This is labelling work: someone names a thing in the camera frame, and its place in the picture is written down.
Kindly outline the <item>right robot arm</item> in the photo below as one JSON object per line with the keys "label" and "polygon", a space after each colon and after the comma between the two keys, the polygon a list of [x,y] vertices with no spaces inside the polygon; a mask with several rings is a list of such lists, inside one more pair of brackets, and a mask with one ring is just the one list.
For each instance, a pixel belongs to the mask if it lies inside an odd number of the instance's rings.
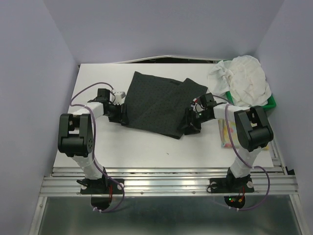
{"label": "right robot arm", "polygon": [[204,94],[194,98],[178,127],[185,135],[201,132],[201,124],[213,119],[226,122],[227,133],[236,158],[229,168],[231,176],[226,177],[225,185],[236,191],[243,185],[257,156],[273,140],[273,130],[261,106],[239,107],[229,103],[217,103],[214,95]]}

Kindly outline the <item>floral pastel skirt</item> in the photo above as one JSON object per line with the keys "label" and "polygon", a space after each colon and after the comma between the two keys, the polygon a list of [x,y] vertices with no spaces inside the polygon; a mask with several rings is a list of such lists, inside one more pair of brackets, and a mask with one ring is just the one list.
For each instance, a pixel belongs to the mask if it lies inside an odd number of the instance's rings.
{"label": "floral pastel skirt", "polygon": [[[227,130],[227,124],[224,119],[218,120],[219,125],[219,132],[220,132],[220,138],[221,138],[221,146],[222,148],[232,148],[231,141],[229,138],[228,130]],[[237,137],[237,131],[236,131],[236,125],[234,122],[229,122],[229,129],[231,133],[231,137],[234,143],[234,146],[238,149],[241,145],[238,141]]]}

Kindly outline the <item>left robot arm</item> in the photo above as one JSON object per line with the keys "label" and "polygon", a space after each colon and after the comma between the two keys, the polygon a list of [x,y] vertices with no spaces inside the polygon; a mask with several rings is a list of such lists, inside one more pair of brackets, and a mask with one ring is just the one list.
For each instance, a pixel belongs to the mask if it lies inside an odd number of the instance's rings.
{"label": "left robot arm", "polygon": [[84,179],[78,180],[83,190],[105,192],[109,187],[106,170],[95,157],[96,119],[107,116],[110,122],[128,124],[125,92],[99,88],[97,96],[73,113],[62,114],[59,119],[58,151],[74,160],[83,170]]}

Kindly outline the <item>dark grey dotted skirt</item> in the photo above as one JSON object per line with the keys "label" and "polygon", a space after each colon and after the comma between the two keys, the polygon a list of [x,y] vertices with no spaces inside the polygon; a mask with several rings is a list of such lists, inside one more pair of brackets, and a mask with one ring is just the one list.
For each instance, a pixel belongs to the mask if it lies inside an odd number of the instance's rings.
{"label": "dark grey dotted skirt", "polygon": [[129,120],[125,126],[179,140],[185,109],[207,89],[189,78],[181,82],[135,71],[125,98]]}

